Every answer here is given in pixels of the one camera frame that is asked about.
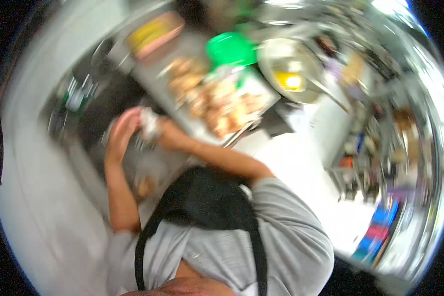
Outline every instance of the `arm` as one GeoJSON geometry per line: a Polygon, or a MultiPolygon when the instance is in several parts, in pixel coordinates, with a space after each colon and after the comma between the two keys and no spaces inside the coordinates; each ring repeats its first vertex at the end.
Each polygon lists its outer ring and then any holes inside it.
{"type": "Polygon", "coordinates": [[[274,177],[263,163],[231,149],[193,139],[176,127],[171,120],[161,119],[160,129],[162,135],[159,143],[166,149],[178,150],[198,157],[229,174],[246,179],[250,184],[255,184],[263,178],[274,177]]]}
{"type": "Polygon", "coordinates": [[[121,116],[113,128],[106,150],[105,175],[108,186],[110,223],[114,233],[141,230],[138,207],[122,168],[122,160],[131,135],[140,126],[140,109],[121,116]]]}

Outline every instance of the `green lid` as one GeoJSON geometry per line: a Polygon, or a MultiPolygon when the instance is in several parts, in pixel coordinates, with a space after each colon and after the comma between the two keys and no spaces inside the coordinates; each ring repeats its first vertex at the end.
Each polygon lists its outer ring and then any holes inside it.
{"type": "Polygon", "coordinates": [[[207,42],[207,55],[214,66],[247,66],[257,62],[255,47],[237,32],[227,32],[207,42]]]}

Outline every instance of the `apron strap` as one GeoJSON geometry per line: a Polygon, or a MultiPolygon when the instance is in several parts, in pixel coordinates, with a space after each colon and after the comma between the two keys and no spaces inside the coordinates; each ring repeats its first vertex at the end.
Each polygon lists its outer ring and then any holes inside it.
{"type": "Polygon", "coordinates": [[[145,282],[143,281],[143,252],[145,251],[146,235],[140,231],[140,237],[135,249],[135,278],[138,286],[138,291],[144,291],[145,282]]]}
{"type": "Polygon", "coordinates": [[[163,220],[164,216],[167,213],[168,205],[162,204],[165,201],[161,201],[159,206],[154,211],[153,215],[151,215],[148,220],[145,229],[140,231],[140,237],[138,238],[138,242],[136,244],[135,249],[135,278],[136,284],[138,286],[138,291],[145,291],[145,282],[143,280],[143,255],[145,252],[146,241],[148,238],[152,237],[160,225],[160,222],[163,220]]]}
{"type": "Polygon", "coordinates": [[[257,229],[250,232],[250,239],[253,249],[253,258],[255,260],[255,270],[257,272],[258,295],[266,296],[268,264],[266,263],[265,248],[261,241],[260,231],[257,229]]]}

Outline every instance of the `stainless steel bowl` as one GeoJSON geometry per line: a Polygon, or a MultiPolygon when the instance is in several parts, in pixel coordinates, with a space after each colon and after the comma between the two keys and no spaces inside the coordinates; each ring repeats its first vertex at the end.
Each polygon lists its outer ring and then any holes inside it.
{"type": "Polygon", "coordinates": [[[260,70],[270,84],[284,97],[298,104],[312,104],[321,94],[306,89],[303,73],[312,78],[322,80],[322,64],[320,60],[301,41],[287,38],[273,38],[264,41],[258,50],[260,70]],[[296,92],[280,85],[275,72],[297,73],[303,78],[303,86],[296,92]]]}

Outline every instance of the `gray long-sleeve shirt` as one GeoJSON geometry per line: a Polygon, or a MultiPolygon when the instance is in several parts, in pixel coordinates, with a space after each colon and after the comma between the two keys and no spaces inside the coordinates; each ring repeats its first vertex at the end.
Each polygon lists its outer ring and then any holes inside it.
{"type": "MultiPolygon", "coordinates": [[[[318,295],[331,276],[334,253],[317,217],[277,178],[257,182],[252,198],[268,262],[268,296],[318,295]]],[[[134,269],[137,240],[128,232],[111,239],[111,295],[138,290],[134,269]]],[[[147,288],[173,279],[181,259],[238,296],[258,296],[251,241],[243,230],[203,230],[163,220],[145,246],[143,277],[147,288]]]]}

